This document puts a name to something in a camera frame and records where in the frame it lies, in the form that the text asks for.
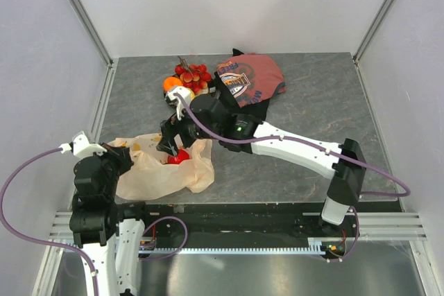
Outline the red apple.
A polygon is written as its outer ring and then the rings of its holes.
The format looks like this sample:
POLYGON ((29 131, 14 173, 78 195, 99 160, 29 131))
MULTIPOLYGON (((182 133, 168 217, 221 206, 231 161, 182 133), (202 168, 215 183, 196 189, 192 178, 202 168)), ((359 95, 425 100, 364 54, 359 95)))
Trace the red apple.
POLYGON ((184 149, 180 149, 176 156, 169 155, 167 157, 167 164, 178 165, 181 164, 183 161, 187 161, 189 159, 190 159, 189 153, 184 149))

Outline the beige banana print plastic bag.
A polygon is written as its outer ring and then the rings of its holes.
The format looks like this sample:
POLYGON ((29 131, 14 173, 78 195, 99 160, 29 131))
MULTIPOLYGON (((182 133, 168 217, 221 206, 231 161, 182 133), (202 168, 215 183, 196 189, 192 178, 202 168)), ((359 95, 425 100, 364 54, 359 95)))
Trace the beige banana print plastic bag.
POLYGON ((169 164, 168 155, 156 149, 159 133, 134 138, 116 138, 108 143, 112 147, 127 147, 133 161, 117 184, 117 195, 124 200, 156 200, 182 189, 193 193, 204 191, 214 182, 211 161, 212 141, 198 139, 185 151, 189 159, 180 164, 169 164))

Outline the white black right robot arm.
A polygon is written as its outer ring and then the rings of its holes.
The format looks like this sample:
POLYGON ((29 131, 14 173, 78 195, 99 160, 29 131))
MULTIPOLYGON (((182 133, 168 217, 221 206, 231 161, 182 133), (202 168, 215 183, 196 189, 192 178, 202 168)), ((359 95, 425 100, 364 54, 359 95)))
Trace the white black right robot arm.
POLYGON ((317 220, 319 231, 333 236, 342 229, 346 213, 359 200, 366 173, 366 160, 355 140, 334 143, 301 137, 255 116, 229 112, 208 95, 191 102, 177 93, 170 98, 176 113, 160 124, 158 151, 176 156, 177 138, 185 148, 199 139, 213 139, 232 152, 274 157, 307 168, 330 181, 317 220))

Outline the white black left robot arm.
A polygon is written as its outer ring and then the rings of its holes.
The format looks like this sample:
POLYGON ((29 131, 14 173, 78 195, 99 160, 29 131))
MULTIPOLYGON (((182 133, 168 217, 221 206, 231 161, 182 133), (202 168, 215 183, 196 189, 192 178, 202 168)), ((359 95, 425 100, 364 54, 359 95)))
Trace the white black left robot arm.
POLYGON ((74 166, 69 228, 82 259, 88 295, 136 295, 139 244, 152 228, 145 204, 117 204, 119 178, 133 166, 128 147, 106 146, 74 166))

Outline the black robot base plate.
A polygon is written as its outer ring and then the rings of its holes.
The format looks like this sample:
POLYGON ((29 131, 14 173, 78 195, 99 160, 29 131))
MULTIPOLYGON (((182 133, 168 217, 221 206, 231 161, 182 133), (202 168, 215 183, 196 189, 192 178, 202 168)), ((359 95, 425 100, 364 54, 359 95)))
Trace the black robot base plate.
POLYGON ((145 204, 144 222, 154 224, 158 246, 275 247, 304 243, 308 238, 351 240, 356 234, 354 215, 339 225, 321 219, 321 204, 145 204))

